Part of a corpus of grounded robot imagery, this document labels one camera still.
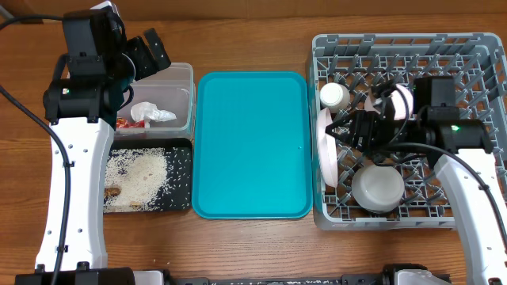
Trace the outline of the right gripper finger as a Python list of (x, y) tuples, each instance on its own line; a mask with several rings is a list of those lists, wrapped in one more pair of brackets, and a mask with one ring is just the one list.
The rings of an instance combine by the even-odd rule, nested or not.
[(331, 152), (331, 150), (336, 150), (338, 146), (347, 146), (354, 148), (353, 145), (353, 133), (325, 133), (324, 136), (324, 151)]
[(346, 124), (349, 124), (354, 119), (354, 117), (355, 115), (350, 113), (340, 119), (334, 120), (331, 124), (326, 126), (326, 133), (333, 133), (334, 129), (337, 127), (344, 127)]

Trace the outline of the large pink plate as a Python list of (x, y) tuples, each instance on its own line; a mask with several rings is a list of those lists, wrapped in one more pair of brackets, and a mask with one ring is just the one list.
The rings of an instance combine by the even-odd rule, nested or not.
[(335, 138), (326, 133), (326, 127), (330, 124), (332, 124), (330, 110), (328, 108), (320, 110), (316, 121), (320, 171), (325, 184), (336, 188), (338, 185), (337, 147)]

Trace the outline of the white paper cup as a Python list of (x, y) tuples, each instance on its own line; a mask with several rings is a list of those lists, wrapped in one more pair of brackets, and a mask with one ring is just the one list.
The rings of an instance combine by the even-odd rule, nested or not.
[(337, 113), (348, 107), (350, 93), (344, 85), (330, 82), (320, 89), (319, 99), (324, 108), (328, 108), (331, 113)]

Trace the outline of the small pink plate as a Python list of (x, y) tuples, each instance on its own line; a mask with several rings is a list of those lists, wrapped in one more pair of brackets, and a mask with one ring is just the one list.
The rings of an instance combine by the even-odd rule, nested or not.
[(414, 112), (414, 97), (403, 85), (385, 83), (369, 89), (364, 109), (393, 120), (404, 120)]

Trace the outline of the white tissue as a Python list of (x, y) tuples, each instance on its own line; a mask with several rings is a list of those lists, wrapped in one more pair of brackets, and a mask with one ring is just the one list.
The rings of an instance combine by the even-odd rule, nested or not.
[(131, 107), (131, 117), (135, 122), (156, 121), (166, 122), (175, 120), (177, 117), (173, 112), (160, 110), (156, 104), (144, 101)]

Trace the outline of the grey bowl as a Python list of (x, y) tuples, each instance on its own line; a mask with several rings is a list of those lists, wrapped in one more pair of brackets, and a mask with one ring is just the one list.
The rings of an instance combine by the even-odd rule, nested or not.
[(368, 165), (353, 176), (353, 198), (363, 209), (373, 213), (393, 211), (404, 191), (402, 175), (393, 167)]

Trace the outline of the red snack wrapper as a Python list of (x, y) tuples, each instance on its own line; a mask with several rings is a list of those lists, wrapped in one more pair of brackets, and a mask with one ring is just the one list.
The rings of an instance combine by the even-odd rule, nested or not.
[(117, 128), (145, 128), (145, 121), (140, 120), (139, 122), (130, 122), (124, 118), (116, 119), (116, 127)]

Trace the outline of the brown food piece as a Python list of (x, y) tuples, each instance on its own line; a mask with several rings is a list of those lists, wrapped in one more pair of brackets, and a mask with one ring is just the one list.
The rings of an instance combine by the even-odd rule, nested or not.
[(117, 187), (106, 188), (104, 191), (105, 198), (116, 197), (121, 193), (121, 189)]

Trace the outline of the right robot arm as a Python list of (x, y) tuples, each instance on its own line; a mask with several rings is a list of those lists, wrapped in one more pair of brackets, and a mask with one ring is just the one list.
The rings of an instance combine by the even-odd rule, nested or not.
[(417, 78), (412, 89), (386, 82), (370, 89), (364, 108), (334, 119), (317, 116), (317, 148), (324, 182), (337, 187), (339, 144), (370, 160), (353, 176), (355, 201), (385, 214), (401, 202), (405, 183), (397, 166), (424, 158), (451, 206), (470, 284), (506, 281), (506, 204), (485, 124), (464, 119), (449, 76)]

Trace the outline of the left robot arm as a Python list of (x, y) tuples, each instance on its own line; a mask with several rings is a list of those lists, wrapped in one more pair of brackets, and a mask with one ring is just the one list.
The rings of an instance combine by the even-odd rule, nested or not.
[(48, 216), (35, 270), (18, 284), (169, 284), (165, 269), (111, 268), (105, 249), (105, 167), (117, 113), (132, 83), (170, 66), (158, 34), (128, 39), (116, 28), (64, 29), (39, 124), (51, 137)]

